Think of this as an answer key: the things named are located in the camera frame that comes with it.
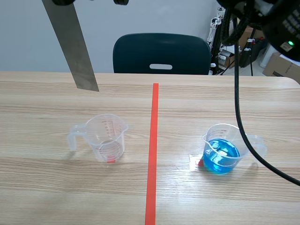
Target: empty measuring cup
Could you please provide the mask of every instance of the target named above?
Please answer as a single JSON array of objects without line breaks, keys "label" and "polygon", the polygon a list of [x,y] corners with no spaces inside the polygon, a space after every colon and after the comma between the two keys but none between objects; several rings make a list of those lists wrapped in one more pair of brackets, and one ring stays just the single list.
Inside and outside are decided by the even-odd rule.
[{"label": "empty measuring cup", "polygon": [[100,161],[114,161],[124,152],[124,132],[128,130],[120,117],[112,114],[96,116],[85,124],[71,127],[67,136],[69,147],[76,150],[76,136],[82,136]]},{"label": "empty measuring cup", "polygon": [[[267,147],[263,138],[257,135],[247,137],[257,153],[265,157]],[[239,128],[234,125],[216,124],[202,138],[205,141],[204,166],[214,173],[230,172],[249,153]]]}]

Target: red tape line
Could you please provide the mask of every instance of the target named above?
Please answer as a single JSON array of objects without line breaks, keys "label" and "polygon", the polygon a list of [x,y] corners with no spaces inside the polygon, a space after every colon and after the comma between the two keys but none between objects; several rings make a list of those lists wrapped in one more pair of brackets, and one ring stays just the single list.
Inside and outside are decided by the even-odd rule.
[{"label": "red tape line", "polygon": [[145,225],[155,225],[158,151],[158,83],[153,84]]}]

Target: chair backrest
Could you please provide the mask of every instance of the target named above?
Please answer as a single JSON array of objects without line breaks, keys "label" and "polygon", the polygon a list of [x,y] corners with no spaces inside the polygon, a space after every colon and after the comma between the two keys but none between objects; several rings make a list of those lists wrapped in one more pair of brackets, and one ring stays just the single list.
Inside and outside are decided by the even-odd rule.
[{"label": "chair backrest", "polygon": [[[113,48],[115,73],[207,75],[210,60],[206,41],[181,34],[128,34]],[[151,64],[167,64],[172,69],[152,69]]]}]

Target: blue water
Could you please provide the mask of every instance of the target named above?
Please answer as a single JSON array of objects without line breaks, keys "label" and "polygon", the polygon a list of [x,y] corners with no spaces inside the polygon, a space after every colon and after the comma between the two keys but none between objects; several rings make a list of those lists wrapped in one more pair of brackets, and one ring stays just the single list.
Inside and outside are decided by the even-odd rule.
[{"label": "blue water", "polygon": [[213,139],[210,140],[209,143],[219,154],[206,144],[203,154],[205,167],[214,173],[230,172],[240,159],[226,158],[223,156],[239,157],[240,153],[238,149],[232,143],[224,139]]}]

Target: metal plate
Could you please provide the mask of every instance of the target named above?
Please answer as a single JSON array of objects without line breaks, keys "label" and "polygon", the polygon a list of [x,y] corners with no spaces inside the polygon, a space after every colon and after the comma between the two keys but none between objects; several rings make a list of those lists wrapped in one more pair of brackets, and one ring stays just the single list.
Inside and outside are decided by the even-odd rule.
[{"label": "metal plate", "polygon": [[99,91],[74,4],[42,0],[77,88]]}]

